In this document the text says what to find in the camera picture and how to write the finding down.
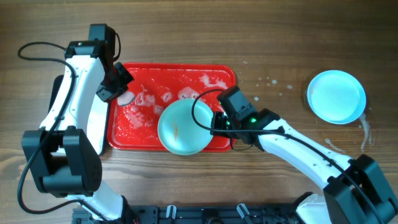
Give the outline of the light blue plate with sauce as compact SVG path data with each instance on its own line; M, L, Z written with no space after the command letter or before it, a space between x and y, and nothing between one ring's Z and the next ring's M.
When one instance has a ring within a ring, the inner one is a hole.
M213 112L204 102L177 100L166 107L159 118L159 140L166 150L180 156L199 153L213 139L206 129L212 118Z

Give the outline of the light blue plate top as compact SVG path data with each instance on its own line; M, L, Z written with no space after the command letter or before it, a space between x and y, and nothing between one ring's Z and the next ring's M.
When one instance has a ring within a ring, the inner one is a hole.
M367 98L362 84L341 70L327 70L316 75L308 84L308 105L331 103L333 105L364 104Z

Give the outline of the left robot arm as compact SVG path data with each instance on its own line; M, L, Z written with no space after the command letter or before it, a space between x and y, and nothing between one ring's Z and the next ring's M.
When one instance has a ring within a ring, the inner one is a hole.
M106 24L90 25L87 40L64 48L65 74L46 118L21 145L37 190L84 208L95 223L138 223L125 197L102 179L99 154L86 135L95 98L128 105L132 75L119 62L121 41Z

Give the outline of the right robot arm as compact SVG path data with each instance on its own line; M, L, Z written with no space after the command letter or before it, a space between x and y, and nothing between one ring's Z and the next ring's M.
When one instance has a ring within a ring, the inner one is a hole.
M373 158L353 159L325 148L276 113L257 111L237 86L221 91L217 100L223 110L215 113L213 134L287 161L322 189L322 195L298 203L295 212L305 223L388 223L397 216L397 197Z

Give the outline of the pink sponge with green scourer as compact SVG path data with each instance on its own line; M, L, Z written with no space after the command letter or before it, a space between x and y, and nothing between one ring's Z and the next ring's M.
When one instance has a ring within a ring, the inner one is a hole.
M117 98L117 103L119 106L126 106L130 104L135 99L135 95L131 91L126 91Z

